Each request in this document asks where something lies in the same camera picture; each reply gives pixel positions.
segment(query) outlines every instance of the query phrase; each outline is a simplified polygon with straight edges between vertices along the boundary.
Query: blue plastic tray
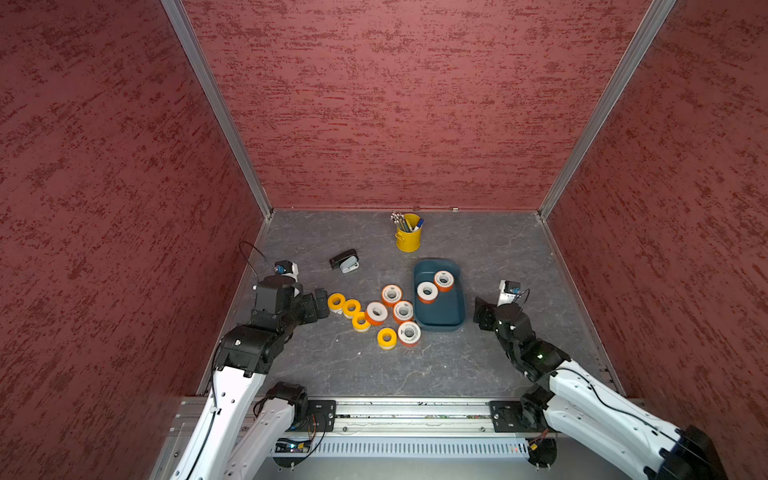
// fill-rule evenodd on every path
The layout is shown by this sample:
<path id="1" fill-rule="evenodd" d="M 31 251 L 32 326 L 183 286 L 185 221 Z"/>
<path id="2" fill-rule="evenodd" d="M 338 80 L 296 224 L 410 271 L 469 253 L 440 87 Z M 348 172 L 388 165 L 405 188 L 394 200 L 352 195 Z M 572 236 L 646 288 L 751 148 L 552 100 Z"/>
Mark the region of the blue plastic tray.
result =
<path id="1" fill-rule="evenodd" d="M 450 292 L 440 292 L 434 303 L 422 303 L 416 289 L 421 282 L 435 282 L 435 273 L 447 270 L 453 275 Z M 431 258 L 418 262 L 413 267 L 413 308 L 416 322 L 428 332 L 453 332 L 466 317 L 462 269 L 450 260 Z"/>

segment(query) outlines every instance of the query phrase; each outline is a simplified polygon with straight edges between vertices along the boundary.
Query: yellow bucket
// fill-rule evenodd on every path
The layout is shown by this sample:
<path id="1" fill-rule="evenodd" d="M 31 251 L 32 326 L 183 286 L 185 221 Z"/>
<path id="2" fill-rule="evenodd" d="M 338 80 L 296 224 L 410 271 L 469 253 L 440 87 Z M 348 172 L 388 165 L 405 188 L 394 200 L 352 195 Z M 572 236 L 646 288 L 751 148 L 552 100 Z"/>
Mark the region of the yellow bucket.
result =
<path id="1" fill-rule="evenodd" d="M 415 214 L 405 214 L 403 216 L 406 218 L 408 226 L 412 229 L 416 228 L 416 224 L 419 222 L 419 220 L 421 220 L 419 215 Z M 395 238 L 397 238 L 397 247 L 404 252 L 417 251 L 422 245 L 422 230 L 423 228 L 419 228 L 415 232 L 408 233 L 400 230 L 398 227 L 397 233 L 395 233 Z"/>

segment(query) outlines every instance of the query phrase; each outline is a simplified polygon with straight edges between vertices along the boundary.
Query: white tape roll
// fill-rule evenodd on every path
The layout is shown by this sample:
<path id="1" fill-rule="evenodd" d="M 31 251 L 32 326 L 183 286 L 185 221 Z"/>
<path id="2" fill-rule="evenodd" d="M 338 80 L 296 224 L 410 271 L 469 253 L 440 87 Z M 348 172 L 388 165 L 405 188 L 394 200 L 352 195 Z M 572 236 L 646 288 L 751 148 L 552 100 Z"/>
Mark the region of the white tape roll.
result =
<path id="1" fill-rule="evenodd" d="M 366 307 L 366 319 L 371 325 L 381 325 L 386 317 L 387 311 L 383 303 L 371 302 Z"/>
<path id="2" fill-rule="evenodd" d="M 422 338 L 422 329 L 414 322 L 401 323 L 397 329 L 397 338 L 405 346 L 416 346 L 416 343 L 419 343 L 419 339 Z"/>
<path id="3" fill-rule="evenodd" d="M 450 292 L 453 288 L 453 275 L 447 270 L 435 273 L 435 285 L 441 292 Z"/>
<path id="4" fill-rule="evenodd" d="M 419 300 L 422 303 L 434 303 L 438 290 L 437 286 L 432 282 L 421 282 L 416 292 L 419 294 Z"/>
<path id="5" fill-rule="evenodd" d="M 382 301 L 384 305 L 394 306 L 402 300 L 402 289 L 397 285 L 387 285 L 382 289 Z"/>
<path id="6" fill-rule="evenodd" d="M 401 300 L 392 308 L 397 323 L 407 322 L 413 318 L 413 304 L 408 300 Z"/>

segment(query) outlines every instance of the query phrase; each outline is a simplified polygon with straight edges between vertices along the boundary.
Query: black mounting plate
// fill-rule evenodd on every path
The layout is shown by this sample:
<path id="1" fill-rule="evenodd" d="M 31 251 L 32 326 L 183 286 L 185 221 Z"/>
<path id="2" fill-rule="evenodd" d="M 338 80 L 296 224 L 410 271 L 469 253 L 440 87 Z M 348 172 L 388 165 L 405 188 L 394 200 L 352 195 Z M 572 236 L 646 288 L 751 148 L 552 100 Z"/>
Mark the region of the black mounting plate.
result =
<path id="1" fill-rule="evenodd" d="M 496 433 L 537 433 L 539 429 L 530 429 L 523 425 L 522 405 L 518 401 L 492 400 L 491 409 L 493 430 Z"/>
<path id="2" fill-rule="evenodd" d="M 333 424 L 336 422 L 336 400 L 307 400 L 306 416 L 311 418 L 315 415 L 317 422 L 317 432 L 322 434 L 333 431 Z M 295 430 L 288 430 L 288 433 L 295 433 Z"/>

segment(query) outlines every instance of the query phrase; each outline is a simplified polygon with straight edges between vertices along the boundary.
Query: stapler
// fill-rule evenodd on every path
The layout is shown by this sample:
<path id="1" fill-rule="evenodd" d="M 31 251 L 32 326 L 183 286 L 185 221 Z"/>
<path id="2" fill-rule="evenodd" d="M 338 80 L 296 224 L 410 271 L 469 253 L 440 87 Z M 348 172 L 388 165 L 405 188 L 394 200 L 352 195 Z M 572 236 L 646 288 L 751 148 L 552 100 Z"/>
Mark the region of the stapler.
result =
<path id="1" fill-rule="evenodd" d="M 347 250 L 346 252 L 339 253 L 334 258 L 329 260 L 332 269 L 341 269 L 341 273 L 349 273 L 353 270 L 357 270 L 360 266 L 357 251 L 355 249 Z"/>

